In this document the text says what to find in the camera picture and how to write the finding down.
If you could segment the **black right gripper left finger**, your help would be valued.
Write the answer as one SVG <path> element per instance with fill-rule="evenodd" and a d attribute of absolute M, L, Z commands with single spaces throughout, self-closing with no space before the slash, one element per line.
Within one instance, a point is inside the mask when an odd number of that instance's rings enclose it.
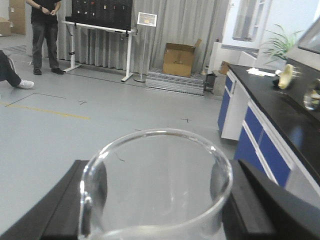
<path fill-rule="evenodd" d="M 78 234 L 103 231 L 107 170 L 103 162 L 94 169 L 89 197 L 81 208 L 80 183 L 86 160 L 75 160 L 58 183 L 25 215 L 8 228 L 2 240 L 76 240 Z"/>

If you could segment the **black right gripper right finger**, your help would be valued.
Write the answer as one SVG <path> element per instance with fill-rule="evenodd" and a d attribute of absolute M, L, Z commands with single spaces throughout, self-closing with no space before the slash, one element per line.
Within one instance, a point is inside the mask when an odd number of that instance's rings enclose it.
<path fill-rule="evenodd" d="M 245 160 L 232 160 L 233 186 L 223 208 L 228 240 L 318 240 L 320 210 L 272 182 Z"/>

